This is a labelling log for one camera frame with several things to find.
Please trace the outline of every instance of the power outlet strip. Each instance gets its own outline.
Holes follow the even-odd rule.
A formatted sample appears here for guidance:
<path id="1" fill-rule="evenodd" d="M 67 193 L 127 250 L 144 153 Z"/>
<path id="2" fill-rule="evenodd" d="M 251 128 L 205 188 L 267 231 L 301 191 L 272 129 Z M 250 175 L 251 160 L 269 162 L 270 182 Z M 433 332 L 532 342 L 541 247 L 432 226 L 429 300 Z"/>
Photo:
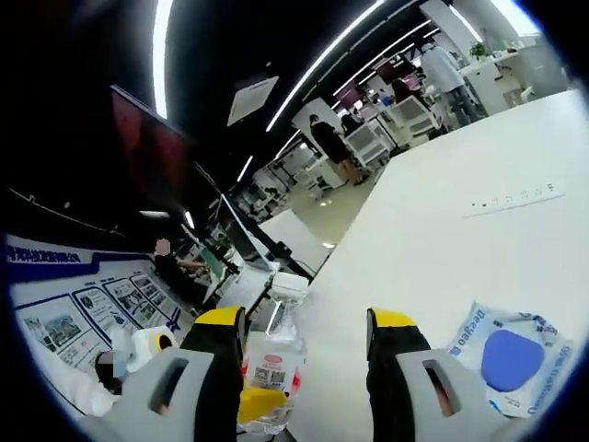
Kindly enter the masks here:
<path id="1" fill-rule="evenodd" d="M 564 186 L 553 181 L 545 184 L 523 189 L 520 192 L 507 193 L 503 196 L 495 196 L 486 199 L 474 200 L 468 203 L 468 209 L 463 215 L 465 218 L 478 215 L 486 215 L 501 210 L 523 207 L 525 205 L 552 200 L 564 195 Z"/>

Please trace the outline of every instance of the person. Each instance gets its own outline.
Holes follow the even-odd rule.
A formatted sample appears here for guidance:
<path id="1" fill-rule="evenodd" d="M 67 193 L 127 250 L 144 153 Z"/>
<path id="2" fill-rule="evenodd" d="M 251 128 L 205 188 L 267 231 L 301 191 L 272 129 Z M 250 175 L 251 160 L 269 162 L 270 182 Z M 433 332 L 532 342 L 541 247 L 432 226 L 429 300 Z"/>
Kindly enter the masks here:
<path id="1" fill-rule="evenodd" d="M 61 357 L 24 333 L 29 350 L 40 372 L 51 386 L 79 412 L 92 416 L 103 416 L 119 399 L 113 391 L 119 391 L 112 379 L 103 376 L 107 384 L 96 382 L 88 373 L 69 366 Z"/>
<path id="2" fill-rule="evenodd" d="M 409 89 L 407 83 L 405 83 L 400 78 L 395 78 L 391 83 L 393 87 L 393 91 L 395 91 L 395 104 L 399 104 L 401 101 L 408 99 L 409 97 L 415 97 L 426 109 L 429 109 L 429 106 L 425 102 L 422 97 L 422 94 L 417 90 Z"/>
<path id="3" fill-rule="evenodd" d="M 161 238 L 156 243 L 154 261 L 156 263 L 157 273 L 162 277 L 164 282 L 169 285 L 172 291 L 184 302 L 194 308 L 209 309 L 202 303 L 206 295 L 207 287 L 193 282 L 190 277 L 182 272 L 180 267 L 186 269 L 200 269 L 205 264 L 201 262 L 188 262 L 176 260 L 172 255 L 170 243 L 167 239 Z"/>
<path id="4" fill-rule="evenodd" d="M 354 118 L 356 122 L 364 124 L 364 118 L 362 115 L 360 115 L 360 111 L 356 108 L 352 108 L 352 118 Z"/>
<path id="5" fill-rule="evenodd" d="M 470 101 L 464 78 L 458 72 L 456 59 L 445 49 L 426 42 L 422 45 L 422 69 L 432 84 L 444 93 L 464 127 L 479 119 L 475 106 Z"/>
<path id="6" fill-rule="evenodd" d="M 390 96 L 390 94 L 387 94 L 384 89 L 380 89 L 379 95 L 380 95 L 380 102 L 383 103 L 384 106 L 388 107 L 393 104 L 393 102 L 394 102 L 393 98 Z"/>
<path id="7" fill-rule="evenodd" d="M 349 113 L 341 115 L 341 124 L 343 124 L 346 136 L 362 126 L 362 124 L 357 122 Z"/>
<path id="8" fill-rule="evenodd" d="M 352 156 L 346 145 L 341 141 L 338 131 L 326 122 L 321 122 L 315 114 L 309 117 L 311 134 L 321 146 L 325 154 L 340 168 L 341 172 L 354 186 L 362 184 L 365 177 L 352 163 Z"/>

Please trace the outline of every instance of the potted plant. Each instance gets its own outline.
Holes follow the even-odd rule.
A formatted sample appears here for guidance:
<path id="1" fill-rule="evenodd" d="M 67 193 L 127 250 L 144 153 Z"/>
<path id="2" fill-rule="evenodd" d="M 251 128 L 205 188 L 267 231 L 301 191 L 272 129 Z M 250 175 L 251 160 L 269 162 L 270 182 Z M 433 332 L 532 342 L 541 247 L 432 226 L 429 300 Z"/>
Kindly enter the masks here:
<path id="1" fill-rule="evenodd" d="M 484 44 L 481 42 L 476 42 L 472 43 L 472 46 L 470 46 L 470 55 L 475 57 L 477 61 L 480 61 L 481 59 L 487 58 L 489 53 L 487 52 L 487 48 L 485 48 Z"/>

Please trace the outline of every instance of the white table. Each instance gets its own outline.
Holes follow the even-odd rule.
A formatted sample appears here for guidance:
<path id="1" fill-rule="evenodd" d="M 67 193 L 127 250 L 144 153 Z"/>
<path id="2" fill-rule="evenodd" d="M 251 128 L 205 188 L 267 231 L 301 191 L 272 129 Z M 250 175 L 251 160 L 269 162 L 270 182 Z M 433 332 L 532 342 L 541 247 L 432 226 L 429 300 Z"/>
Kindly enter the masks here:
<path id="1" fill-rule="evenodd" d="M 483 60 L 482 62 L 469 64 L 468 66 L 463 67 L 462 69 L 460 69 L 460 74 L 462 74 L 462 76 L 468 76 L 474 72 L 484 69 L 485 67 L 487 67 L 490 64 L 501 63 L 501 62 L 504 62 L 505 60 L 509 60 L 510 58 L 514 58 L 518 55 L 519 55 L 519 52 L 506 52 L 506 53 L 503 53 L 502 55 L 500 55 L 499 57 L 491 56 L 491 57 Z"/>
<path id="2" fill-rule="evenodd" d="M 239 275 L 219 299 L 217 308 L 241 306 L 246 314 L 251 313 L 264 297 L 273 276 L 279 271 L 278 262 L 270 262 L 271 270 L 261 270 L 246 262 L 239 269 Z"/>
<path id="3" fill-rule="evenodd" d="M 581 341 L 589 317 L 589 122 L 574 91 L 395 157 L 311 285 L 298 442 L 372 440 L 366 309 L 413 317 L 444 347 L 473 300 L 545 316 Z M 566 195 L 464 218 L 471 198 L 554 180 Z"/>

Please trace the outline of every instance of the informational poster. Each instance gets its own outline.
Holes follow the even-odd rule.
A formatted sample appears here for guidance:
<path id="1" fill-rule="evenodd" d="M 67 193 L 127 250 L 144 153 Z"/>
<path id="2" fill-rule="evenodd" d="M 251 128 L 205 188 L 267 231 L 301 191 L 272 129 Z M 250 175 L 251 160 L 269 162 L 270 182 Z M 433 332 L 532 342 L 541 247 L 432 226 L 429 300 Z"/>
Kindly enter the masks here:
<path id="1" fill-rule="evenodd" d="M 168 318 L 172 318 L 178 305 L 172 301 L 149 276 L 140 273 L 132 276 L 131 280 L 151 302 L 157 305 L 157 308 L 159 308 L 164 315 Z"/>
<path id="2" fill-rule="evenodd" d="M 90 327 L 68 295 L 20 308 L 18 316 L 45 347 L 63 361 L 98 379 L 94 362 L 100 352 L 110 348 Z"/>
<path id="3" fill-rule="evenodd" d="M 108 339 L 110 339 L 110 329 L 115 326 L 122 327 L 130 334 L 137 330 L 121 308 L 101 288 L 84 288 L 73 292 L 72 296 Z"/>
<path id="4" fill-rule="evenodd" d="M 147 300 L 128 278 L 106 283 L 104 288 L 141 327 L 148 329 L 166 322 L 166 317 Z"/>

